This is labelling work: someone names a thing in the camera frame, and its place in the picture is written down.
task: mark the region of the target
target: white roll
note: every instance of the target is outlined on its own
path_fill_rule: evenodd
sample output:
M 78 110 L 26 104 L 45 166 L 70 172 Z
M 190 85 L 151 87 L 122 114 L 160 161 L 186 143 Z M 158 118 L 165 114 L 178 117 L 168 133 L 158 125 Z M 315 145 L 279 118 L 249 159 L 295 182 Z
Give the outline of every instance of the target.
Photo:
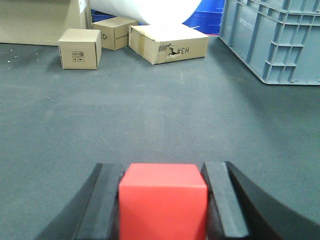
M 145 24 L 182 24 L 201 0 L 90 0 L 91 8 Z

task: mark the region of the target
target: box label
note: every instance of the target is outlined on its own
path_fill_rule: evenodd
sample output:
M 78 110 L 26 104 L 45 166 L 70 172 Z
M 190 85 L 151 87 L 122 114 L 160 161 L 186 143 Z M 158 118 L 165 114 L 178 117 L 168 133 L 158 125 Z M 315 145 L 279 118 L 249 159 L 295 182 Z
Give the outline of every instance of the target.
M 85 53 L 83 51 L 73 51 L 72 52 L 72 61 L 73 62 L 85 62 Z

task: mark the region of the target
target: blue plastic crate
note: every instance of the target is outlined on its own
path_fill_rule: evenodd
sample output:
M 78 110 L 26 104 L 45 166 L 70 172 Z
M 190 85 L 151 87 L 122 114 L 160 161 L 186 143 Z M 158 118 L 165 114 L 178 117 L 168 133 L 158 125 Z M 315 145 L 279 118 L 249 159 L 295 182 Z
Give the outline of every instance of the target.
M 192 16 L 183 24 L 194 28 L 204 34 L 219 34 L 222 13 L 219 12 L 198 12 L 195 11 Z
M 225 0 L 202 0 L 196 12 L 223 13 Z
M 99 21 L 102 21 L 102 20 L 106 20 L 106 19 L 112 19 L 112 18 L 115 17 L 113 15 L 106 14 L 106 13 L 103 13 L 103 12 L 99 12 L 99 11 L 96 11 L 96 10 L 91 10 L 91 15 L 92 15 L 92 22 L 93 23 L 99 22 Z

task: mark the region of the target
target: torn cardboard flap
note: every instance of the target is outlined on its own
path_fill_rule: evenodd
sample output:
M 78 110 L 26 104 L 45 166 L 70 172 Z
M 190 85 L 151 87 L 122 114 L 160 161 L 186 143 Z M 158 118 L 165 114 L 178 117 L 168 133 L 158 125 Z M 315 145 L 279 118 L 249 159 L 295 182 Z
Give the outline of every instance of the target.
M 205 57 L 209 37 L 185 25 L 131 26 L 129 46 L 151 64 Z

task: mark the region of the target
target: damaged cardboard box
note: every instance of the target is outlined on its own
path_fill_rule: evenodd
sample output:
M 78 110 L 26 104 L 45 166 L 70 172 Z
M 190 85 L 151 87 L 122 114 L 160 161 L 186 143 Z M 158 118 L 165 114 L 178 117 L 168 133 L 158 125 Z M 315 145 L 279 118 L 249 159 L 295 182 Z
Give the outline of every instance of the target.
M 101 32 L 94 29 L 67 29 L 58 40 L 63 69 L 98 69 Z
M 129 27 L 129 46 L 153 65 L 205 57 L 208 39 L 183 24 Z
M 102 47 L 115 51 L 128 46 L 129 26 L 138 24 L 136 20 L 117 16 L 97 21 L 92 24 L 92 27 L 101 31 Z
M 0 43 L 57 46 L 67 29 L 90 29 L 89 0 L 0 0 Z

